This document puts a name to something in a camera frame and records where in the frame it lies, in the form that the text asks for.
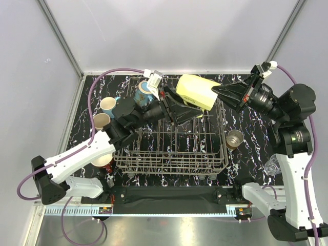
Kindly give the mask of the yellow-green mug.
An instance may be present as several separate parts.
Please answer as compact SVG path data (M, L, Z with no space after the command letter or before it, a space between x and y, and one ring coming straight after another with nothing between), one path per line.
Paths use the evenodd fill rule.
M221 86L221 83L191 74L183 74L177 84L176 93L183 99L184 103L195 105L202 110L210 111L217 100L217 93L212 91L213 87Z

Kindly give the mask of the blue butterfly mug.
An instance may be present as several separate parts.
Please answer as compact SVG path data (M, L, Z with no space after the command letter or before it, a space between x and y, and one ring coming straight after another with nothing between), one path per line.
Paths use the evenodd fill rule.
M147 87L147 81L144 80L138 84L134 100L141 107L145 107L153 100L153 94Z

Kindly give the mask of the light blue mug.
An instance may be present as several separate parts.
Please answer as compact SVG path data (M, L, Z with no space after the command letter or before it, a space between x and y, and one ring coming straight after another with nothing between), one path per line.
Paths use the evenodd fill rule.
M100 108L103 113L106 113L110 116L111 119L114 118L113 109L117 105L117 98L114 97L105 97L100 101Z

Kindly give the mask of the beige paper cup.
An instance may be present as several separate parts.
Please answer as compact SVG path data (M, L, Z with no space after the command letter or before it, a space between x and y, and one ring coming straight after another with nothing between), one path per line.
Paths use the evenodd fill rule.
M107 124L109 124L111 122L111 118L108 114L106 113L99 113L96 114L93 117L94 120L94 127L96 131L100 131L104 128L104 126L106 126Z

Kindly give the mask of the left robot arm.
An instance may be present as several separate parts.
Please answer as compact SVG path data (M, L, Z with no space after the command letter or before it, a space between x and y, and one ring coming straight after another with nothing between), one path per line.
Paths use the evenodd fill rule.
M75 178L72 174L87 164L113 154L137 139L137 129L161 119L182 125L210 110L198 90L177 87L172 91L164 86L157 98L141 107L131 98L123 98L113 109L114 119L103 129L77 146L53 157L37 156L31 160L36 184L42 204L50 205L66 196L94 198L98 203L110 199L110 190L99 178Z

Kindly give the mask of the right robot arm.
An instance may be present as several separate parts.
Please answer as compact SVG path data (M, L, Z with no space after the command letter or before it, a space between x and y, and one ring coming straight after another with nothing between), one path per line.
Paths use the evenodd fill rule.
M264 84L274 68L273 62L255 65L246 79L212 88L236 112L249 107L271 120L267 128L269 142L283 177L285 202L269 195L251 178L234 182L232 197L237 203L248 201L257 207L275 239L324 245L327 224L317 208L311 174L317 137L314 126L305 125L316 110L316 95L309 86L294 83L281 96L275 96Z

